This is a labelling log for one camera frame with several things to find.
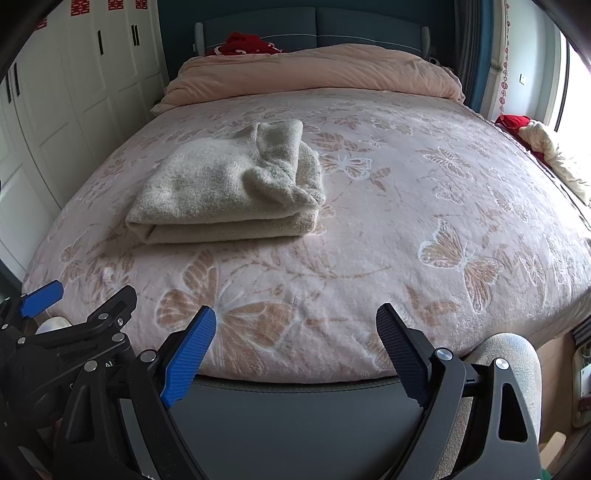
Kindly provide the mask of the cream knit sweater black hearts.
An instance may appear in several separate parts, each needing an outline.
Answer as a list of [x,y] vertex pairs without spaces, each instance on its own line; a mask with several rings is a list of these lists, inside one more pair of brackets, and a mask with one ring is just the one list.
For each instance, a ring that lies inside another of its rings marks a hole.
[[300,120],[260,122],[182,145],[146,180],[127,227],[146,244],[311,233],[325,187],[303,130]]

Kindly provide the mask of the person's grey trouser knee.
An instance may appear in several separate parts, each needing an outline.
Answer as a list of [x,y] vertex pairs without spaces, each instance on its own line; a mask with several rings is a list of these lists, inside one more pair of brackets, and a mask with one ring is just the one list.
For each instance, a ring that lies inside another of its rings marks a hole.
[[[542,415],[542,369],[538,354],[526,338],[515,333],[499,333],[483,341],[465,358],[465,361],[469,364],[488,367],[499,359],[508,364],[508,369],[515,378],[529,415],[534,444],[538,446]],[[436,479],[452,478],[466,436],[472,407],[471,397],[461,400],[449,443],[435,475]]]

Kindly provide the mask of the white wardrobe with red stickers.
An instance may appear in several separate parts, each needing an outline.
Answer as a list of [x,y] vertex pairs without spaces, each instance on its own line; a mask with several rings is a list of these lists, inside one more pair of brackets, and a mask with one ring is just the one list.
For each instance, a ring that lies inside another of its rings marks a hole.
[[1,263],[17,279],[166,81],[154,1],[62,1],[41,21],[1,77]]

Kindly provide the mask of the pink butterfly bed blanket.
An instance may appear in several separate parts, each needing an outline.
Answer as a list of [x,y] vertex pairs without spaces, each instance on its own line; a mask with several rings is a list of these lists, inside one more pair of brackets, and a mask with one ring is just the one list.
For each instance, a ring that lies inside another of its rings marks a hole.
[[[254,122],[298,119],[327,200],[296,239],[146,245],[125,224],[175,150]],[[393,373],[378,307],[459,354],[514,332],[541,346],[590,314],[590,214],[512,138],[456,102],[308,90],[184,106],[120,146],[78,190],[24,278],[58,280],[52,311],[83,321],[125,285],[125,331],[157,348],[204,305],[205,375],[325,382]]]

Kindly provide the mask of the red pillow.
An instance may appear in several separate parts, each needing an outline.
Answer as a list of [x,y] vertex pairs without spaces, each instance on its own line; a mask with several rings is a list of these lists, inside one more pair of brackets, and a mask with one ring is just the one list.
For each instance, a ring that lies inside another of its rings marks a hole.
[[272,42],[263,40],[258,35],[232,32],[221,45],[209,48],[207,56],[236,56],[236,55],[274,55],[283,52]]

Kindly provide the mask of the red cloth by window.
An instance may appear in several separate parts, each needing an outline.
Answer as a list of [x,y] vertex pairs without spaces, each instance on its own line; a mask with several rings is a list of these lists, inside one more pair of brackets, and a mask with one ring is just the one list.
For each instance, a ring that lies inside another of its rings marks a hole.
[[502,114],[495,120],[495,125],[499,126],[514,138],[520,139],[520,130],[527,127],[530,122],[531,119],[528,116]]

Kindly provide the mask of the teal upholstered headboard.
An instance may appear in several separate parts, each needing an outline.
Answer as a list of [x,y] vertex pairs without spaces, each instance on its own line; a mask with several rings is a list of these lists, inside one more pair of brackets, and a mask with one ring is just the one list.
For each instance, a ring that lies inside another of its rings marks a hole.
[[283,7],[242,12],[197,22],[199,56],[219,47],[232,32],[253,34],[291,52],[345,43],[376,45],[427,59],[431,34],[426,26],[370,12],[328,7]]

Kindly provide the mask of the pink folded duvet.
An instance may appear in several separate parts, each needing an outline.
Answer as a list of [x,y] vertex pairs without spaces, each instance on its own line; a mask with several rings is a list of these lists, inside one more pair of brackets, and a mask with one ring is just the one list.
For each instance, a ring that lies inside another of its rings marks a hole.
[[459,78],[417,55],[375,45],[339,44],[280,54],[195,57],[185,62],[152,107],[310,89],[362,89],[465,100]]

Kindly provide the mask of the grey curtain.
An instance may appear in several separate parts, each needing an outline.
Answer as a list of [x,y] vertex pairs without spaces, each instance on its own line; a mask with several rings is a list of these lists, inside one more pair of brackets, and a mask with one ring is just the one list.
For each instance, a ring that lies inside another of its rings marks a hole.
[[481,47],[482,3],[477,0],[454,2],[456,20],[457,76],[467,105],[472,101]]

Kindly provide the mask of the window with black frame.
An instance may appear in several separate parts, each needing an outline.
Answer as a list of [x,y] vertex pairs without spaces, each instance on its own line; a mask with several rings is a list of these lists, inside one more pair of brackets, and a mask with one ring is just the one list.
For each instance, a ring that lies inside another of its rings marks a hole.
[[590,132],[590,71],[564,35],[560,54],[552,123],[562,137],[579,141]]

